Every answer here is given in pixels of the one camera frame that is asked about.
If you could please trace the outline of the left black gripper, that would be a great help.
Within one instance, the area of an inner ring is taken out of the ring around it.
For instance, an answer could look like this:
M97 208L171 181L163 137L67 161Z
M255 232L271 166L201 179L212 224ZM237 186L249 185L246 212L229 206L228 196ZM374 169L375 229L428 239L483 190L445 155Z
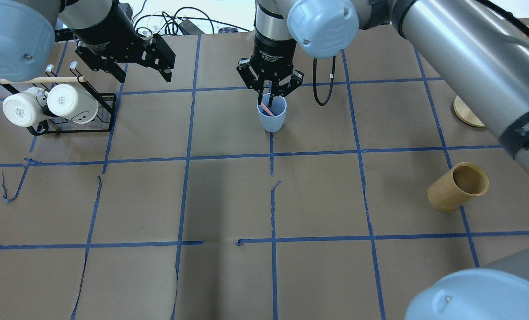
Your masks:
M79 57L92 70L110 73L124 83L126 73L119 63L134 63L157 70L169 83L172 80L176 55L160 34L146 41L139 36L128 18L106 18L95 26L75 29L80 40Z

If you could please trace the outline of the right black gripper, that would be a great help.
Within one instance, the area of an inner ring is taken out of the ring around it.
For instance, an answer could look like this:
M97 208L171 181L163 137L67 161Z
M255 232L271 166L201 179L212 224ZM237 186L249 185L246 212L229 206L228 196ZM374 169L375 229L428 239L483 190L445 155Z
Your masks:
M293 39L255 38L252 56L240 59L236 66L246 87L260 96L265 81L270 81L267 107L271 110L275 96L287 96L303 83L304 74L293 65L296 45Z

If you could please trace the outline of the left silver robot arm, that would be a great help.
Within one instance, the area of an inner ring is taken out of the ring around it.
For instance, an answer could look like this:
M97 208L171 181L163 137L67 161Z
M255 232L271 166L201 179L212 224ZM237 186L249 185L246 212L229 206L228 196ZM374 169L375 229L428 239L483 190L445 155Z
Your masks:
M27 81L43 71L60 20L93 71L125 82L120 64L139 64L172 79L176 55L158 34L140 36L118 0L0 0L0 79Z

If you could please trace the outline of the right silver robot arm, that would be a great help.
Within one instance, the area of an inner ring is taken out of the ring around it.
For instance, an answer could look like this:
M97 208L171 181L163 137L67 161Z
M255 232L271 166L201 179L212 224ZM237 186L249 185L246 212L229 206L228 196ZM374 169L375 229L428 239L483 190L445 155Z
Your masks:
M345 49L359 30L391 24L468 103L529 174L529 28L488 0L258 0L253 54L237 71L259 104L297 89L297 45L310 57ZM415 296L407 320L529 320L529 249L447 275Z

